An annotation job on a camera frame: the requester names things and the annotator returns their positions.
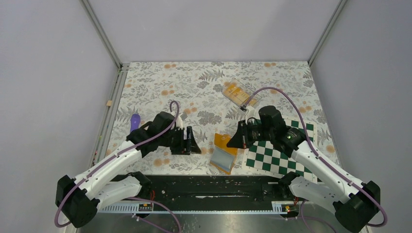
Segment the orange leather card holder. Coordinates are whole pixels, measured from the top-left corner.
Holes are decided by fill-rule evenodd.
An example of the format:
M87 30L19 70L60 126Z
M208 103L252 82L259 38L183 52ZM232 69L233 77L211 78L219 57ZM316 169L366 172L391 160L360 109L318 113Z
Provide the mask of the orange leather card holder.
M209 161L212 166L227 175L231 174L238 153L237 148L227 146L230 139L228 134L214 134L214 152Z

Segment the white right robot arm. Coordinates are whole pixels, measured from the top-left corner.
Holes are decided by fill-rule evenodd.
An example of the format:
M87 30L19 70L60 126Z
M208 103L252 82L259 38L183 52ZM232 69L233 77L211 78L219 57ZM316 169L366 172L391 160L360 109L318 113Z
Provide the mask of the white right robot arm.
M297 128L286 125L274 106L258 111L259 119L241 120L229 148L249 149L255 142L270 142L273 148L302 164L323 182L313 183L295 172L288 172L279 183L279 195L311 201L334 214L348 231L359 233L378 213L380 187L352 176L330 161Z

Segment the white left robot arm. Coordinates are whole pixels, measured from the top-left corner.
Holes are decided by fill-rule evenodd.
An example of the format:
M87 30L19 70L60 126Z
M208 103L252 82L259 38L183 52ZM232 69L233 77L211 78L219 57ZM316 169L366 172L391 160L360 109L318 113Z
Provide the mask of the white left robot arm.
M117 182L113 179L158 147L169 148L173 155L201 153L192 127L184 127L178 115L160 112L153 121L131 131L117 149L96 165L73 178L65 175L58 180L55 225L81 228L102 208L135 196L140 200L149 197L151 187L144 175L128 175Z

